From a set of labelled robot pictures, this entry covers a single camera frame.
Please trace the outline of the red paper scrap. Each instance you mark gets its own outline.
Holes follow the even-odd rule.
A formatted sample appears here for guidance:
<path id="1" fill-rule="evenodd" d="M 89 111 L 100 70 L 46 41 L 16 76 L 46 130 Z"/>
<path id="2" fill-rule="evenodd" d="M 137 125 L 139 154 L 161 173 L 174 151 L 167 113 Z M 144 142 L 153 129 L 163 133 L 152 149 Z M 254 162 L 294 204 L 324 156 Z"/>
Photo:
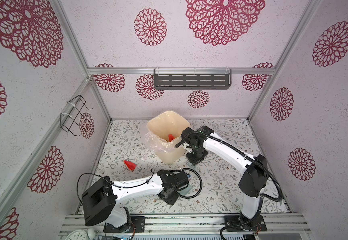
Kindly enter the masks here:
<path id="1" fill-rule="evenodd" d="M 123 162 L 130 171 L 132 171 L 132 172 L 135 171 L 135 169 L 137 167 L 137 165 L 135 163 L 133 163 L 131 161 L 127 161 L 127 160 L 124 160 Z"/>
<path id="2" fill-rule="evenodd" d="M 168 142 L 172 142 L 175 139 L 173 135 L 168 135 Z"/>

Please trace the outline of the grey-green plastic dustpan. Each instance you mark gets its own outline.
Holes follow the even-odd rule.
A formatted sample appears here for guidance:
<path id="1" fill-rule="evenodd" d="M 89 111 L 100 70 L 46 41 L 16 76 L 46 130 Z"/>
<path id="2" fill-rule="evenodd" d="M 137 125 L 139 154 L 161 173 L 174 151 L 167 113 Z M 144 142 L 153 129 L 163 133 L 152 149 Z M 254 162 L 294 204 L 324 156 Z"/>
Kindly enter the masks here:
<path id="1" fill-rule="evenodd" d="M 185 185 L 184 187 L 181 187 L 180 189 L 178 189 L 178 193 L 179 195 L 182 195 L 184 197 L 192 196 L 194 194 L 194 188 L 191 184 L 191 181 L 189 181 L 189 183 Z"/>

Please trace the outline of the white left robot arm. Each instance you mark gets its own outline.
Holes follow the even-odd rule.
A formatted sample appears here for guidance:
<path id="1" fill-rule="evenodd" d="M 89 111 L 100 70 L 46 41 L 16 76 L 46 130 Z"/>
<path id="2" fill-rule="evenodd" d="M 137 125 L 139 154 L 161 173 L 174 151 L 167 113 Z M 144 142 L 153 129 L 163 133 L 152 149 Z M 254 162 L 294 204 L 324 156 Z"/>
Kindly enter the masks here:
<path id="1" fill-rule="evenodd" d="M 132 181 L 112 181 L 109 176 L 100 177 L 82 195 L 84 223 L 87 227 L 109 225 L 106 232 L 126 232 L 132 219 L 127 207 L 128 200 L 143 196 L 158 196 L 165 203 L 174 205 L 178 191 L 189 186 L 184 170 L 160 170 L 150 177 Z"/>

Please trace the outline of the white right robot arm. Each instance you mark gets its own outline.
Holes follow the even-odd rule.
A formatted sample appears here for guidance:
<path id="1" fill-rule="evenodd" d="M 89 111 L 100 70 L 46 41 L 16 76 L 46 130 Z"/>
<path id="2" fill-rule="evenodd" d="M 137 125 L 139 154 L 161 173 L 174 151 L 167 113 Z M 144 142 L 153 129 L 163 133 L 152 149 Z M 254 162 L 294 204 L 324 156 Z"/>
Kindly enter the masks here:
<path id="1" fill-rule="evenodd" d="M 262 155 L 255 157 L 235 148 L 207 126 L 196 131 L 186 128 L 175 148 L 186 149 L 186 158 L 193 165 L 203 161 L 212 152 L 232 165 L 241 175 L 238 186 L 244 194 L 244 203 L 239 216 L 228 219 L 227 231 L 258 231 L 262 227 L 260 214 L 268 180 L 268 174 L 263 170 L 267 163 Z"/>

